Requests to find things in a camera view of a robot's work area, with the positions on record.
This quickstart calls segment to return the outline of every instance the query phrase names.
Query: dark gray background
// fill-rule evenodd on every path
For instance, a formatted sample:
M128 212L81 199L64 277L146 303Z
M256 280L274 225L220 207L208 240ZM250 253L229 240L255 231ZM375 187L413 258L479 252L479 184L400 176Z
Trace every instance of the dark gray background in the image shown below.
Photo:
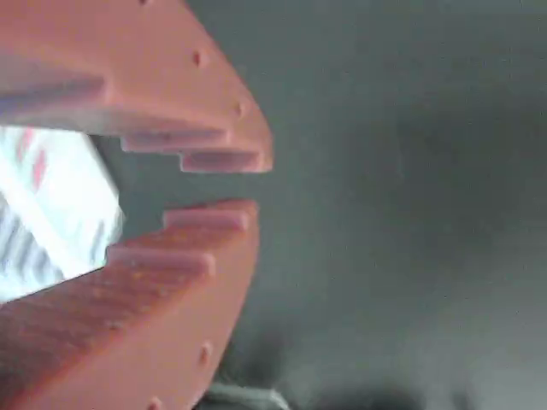
M127 237L169 206L261 204L223 378L298 408L384 389L427 408L461 392L478 409L546 408L541 3L190 1L268 117L274 172L186 175L97 144Z

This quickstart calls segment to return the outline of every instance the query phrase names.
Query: orange plastic part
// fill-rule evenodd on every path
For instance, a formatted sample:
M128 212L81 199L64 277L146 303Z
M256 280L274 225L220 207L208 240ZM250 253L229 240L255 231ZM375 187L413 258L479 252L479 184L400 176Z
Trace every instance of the orange plastic part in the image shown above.
M265 172L268 125L181 0L0 7L0 122L123 138L190 172Z
M108 265L0 307L0 409L190 409L256 263L251 201L169 211Z

